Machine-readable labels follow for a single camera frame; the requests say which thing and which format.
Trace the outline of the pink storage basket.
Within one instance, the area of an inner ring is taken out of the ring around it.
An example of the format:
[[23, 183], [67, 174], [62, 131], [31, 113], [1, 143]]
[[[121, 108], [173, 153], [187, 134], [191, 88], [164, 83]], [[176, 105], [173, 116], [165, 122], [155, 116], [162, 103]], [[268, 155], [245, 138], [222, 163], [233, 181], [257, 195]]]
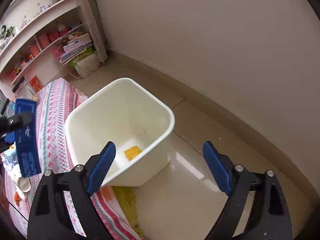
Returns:
[[64, 50], [63, 50], [63, 47], [61, 45], [58, 45], [56, 46], [56, 48], [53, 50], [53, 54], [54, 56], [60, 60], [61, 59], [61, 56], [64, 54]]

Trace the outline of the plastic jar with nuts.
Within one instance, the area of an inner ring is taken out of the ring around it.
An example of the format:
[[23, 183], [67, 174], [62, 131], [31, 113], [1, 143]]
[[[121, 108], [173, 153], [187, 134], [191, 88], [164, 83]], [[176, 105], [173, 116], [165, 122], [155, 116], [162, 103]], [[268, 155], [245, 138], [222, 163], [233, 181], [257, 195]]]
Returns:
[[39, 101], [39, 96], [36, 91], [29, 85], [24, 77], [18, 81], [15, 87], [12, 89], [12, 92], [15, 95], [15, 98], [28, 99], [33, 101]]

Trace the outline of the pink pot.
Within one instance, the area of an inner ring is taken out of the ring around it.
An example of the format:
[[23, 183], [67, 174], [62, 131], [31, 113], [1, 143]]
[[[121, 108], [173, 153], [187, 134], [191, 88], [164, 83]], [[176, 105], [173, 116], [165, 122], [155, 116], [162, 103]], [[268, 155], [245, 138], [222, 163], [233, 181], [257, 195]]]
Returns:
[[30, 50], [30, 53], [33, 55], [33, 57], [36, 57], [40, 53], [39, 46], [35, 43], [28, 47]]
[[39, 38], [38, 38], [38, 41], [39, 41], [40, 46], [41, 46], [42, 49], [47, 48], [47, 47], [50, 45], [50, 43], [51, 43], [51, 41], [50, 41], [47, 33], [41, 34], [41, 35], [39, 36]]

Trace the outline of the white plastic trash bin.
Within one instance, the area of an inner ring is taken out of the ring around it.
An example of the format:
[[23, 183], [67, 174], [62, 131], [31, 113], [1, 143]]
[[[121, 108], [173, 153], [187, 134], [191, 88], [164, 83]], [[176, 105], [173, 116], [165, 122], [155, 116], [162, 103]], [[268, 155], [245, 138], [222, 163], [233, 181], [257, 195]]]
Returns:
[[[84, 164], [113, 142], [115, 159], [104, 185], [140, 187], [169, 163], [167, 137], [174, 128], [172, 110], [129, 78], [117, 79], [76, 107], [65, 121], [73, 165]], [[128, 161], [124, 151], [142, 152]]]

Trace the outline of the dark blue carton box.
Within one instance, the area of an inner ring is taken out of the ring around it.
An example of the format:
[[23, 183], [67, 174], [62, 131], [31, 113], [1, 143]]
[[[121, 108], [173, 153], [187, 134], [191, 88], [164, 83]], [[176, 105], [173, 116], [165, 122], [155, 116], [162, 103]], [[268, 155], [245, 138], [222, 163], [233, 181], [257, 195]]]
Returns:
[[17, 98], [15, 113], [26, 112], [31, 122], [24, 124], [15, 131], [16, 151], [22, 177], [31, 177], [41, 173], [37, 144], [36, 144], [36, 108], [37, 102]]

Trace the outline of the red gift box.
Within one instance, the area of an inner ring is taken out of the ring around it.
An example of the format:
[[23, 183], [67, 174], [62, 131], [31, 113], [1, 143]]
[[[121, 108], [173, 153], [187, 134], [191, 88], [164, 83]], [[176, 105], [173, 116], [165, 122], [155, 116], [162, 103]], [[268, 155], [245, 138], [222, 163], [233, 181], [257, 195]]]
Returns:
[[36, 75], [29, 81], [29, 85], [31, 85], [37, 93], [43, 88], [41, 81]]

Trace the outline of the white bookshelf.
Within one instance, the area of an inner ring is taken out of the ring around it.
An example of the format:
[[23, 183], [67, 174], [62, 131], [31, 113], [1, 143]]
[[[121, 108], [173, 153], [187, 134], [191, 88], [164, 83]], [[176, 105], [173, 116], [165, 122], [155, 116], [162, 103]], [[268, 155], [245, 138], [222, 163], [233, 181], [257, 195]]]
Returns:
[[[53, 50], [68, 34], [86, 29], [80, 0], [14, 0], [1, 18], [9, 41], [1, 43], [1, 91], [14, 100], [14, 86], [24, 77], [35, 75], [42, 85], [68, 75], [68, 68], [54, 56]], [[38, 38], [47, 33], [51, 43], [42, 49]], [[37, 44], [39, 55], [33, 57], [29, 46]]]

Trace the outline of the light blue paper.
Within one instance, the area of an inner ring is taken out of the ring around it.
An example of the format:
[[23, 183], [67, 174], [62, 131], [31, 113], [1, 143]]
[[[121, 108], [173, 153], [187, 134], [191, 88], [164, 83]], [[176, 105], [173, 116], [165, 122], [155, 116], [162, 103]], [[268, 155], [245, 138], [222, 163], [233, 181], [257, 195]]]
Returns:
[[15, 165], [18, 165], [18, 157], [15, 149], [8, 149], [1, 153], [1, 161], [5, 170], [11, 171]]

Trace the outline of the patterned woven tablecloth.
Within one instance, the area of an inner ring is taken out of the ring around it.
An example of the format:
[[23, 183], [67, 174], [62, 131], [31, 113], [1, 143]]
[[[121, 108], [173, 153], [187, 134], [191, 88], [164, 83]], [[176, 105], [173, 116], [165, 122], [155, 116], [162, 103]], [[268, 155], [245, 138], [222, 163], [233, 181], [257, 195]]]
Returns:
[[[46, 85], [38, 95], [40, 101], [36, 109], [36, 138], [40, 167], [43, 171], [49, 168], [55, 173], [68, 172], [74, 165], [67, 147], [65, 120], [87, 99], [87, 96], [63, 78]], [[2, 186], [9, 201], [9, 217], [23, 238], [27, 237], [30, 208], [41, 177], [40, 174], [31, 177], [30, 191], [16, 202], [14, 196], [17, 189], [14, 180], [7, 172], [3, 174]], [[125, 217], [112, 187], [102, 187], [93, 194], [91, 200], [114, 239], [140, 238]]]

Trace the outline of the white green paper cup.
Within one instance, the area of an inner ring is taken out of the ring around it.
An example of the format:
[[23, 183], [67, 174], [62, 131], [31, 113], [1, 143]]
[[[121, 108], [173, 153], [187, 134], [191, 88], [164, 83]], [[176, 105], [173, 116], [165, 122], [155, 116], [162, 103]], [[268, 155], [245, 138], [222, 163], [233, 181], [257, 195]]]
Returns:
[[27, 193], [31, 190], [31, 182], [29, 178], [24, 178], [24, 177], [18, 178], [17, 186], [24, 193]]

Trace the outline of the yellow snack bag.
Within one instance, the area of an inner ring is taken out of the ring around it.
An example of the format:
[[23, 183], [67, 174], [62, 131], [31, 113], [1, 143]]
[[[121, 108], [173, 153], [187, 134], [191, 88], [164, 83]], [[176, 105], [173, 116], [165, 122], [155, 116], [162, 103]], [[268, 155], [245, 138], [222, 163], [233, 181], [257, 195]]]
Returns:
[[128, 161], [133, 160], [135, 157], [137, 157], [142, 150], [138, 146], [133, 146], [127, 150], [124, 151], [125, 157], [128, 159]]

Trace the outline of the yellow floor mat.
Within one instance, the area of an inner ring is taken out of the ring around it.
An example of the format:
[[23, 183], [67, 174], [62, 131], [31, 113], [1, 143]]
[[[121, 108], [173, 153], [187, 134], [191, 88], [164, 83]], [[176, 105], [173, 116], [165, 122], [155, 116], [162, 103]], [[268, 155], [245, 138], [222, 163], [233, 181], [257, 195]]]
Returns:
[[145, 239], [143, 230], [139, 226], [138, 215], [136, 210], [137, 198], [131, 187], [112, 186], [112, 191], [126, 217], [131, 228], [139, 235], [141, 239]]

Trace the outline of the pile of papers on shelf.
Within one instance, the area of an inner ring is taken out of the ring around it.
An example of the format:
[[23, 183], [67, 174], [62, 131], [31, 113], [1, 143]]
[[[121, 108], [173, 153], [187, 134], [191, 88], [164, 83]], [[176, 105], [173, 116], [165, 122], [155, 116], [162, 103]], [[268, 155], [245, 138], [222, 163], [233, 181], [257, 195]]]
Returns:
[[85, 49], [90, 48], [93, 42], [88, 32], [77, 31], [62, 38], [61, 45], [63, 52], [60, 56], [60, 63], [66, 64]]

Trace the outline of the white woven bag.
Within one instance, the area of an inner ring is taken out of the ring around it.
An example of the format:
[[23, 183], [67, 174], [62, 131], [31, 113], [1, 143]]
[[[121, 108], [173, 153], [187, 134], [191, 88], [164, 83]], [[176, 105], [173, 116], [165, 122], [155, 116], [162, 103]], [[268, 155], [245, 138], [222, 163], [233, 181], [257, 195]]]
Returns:
[[96, 54], [91, 54], [86, 58], [78, 61], [75, 65], [75, 69], [81, 78], [86, 78], [92, 72], [96, 71], [100, 66], [100, 62]]

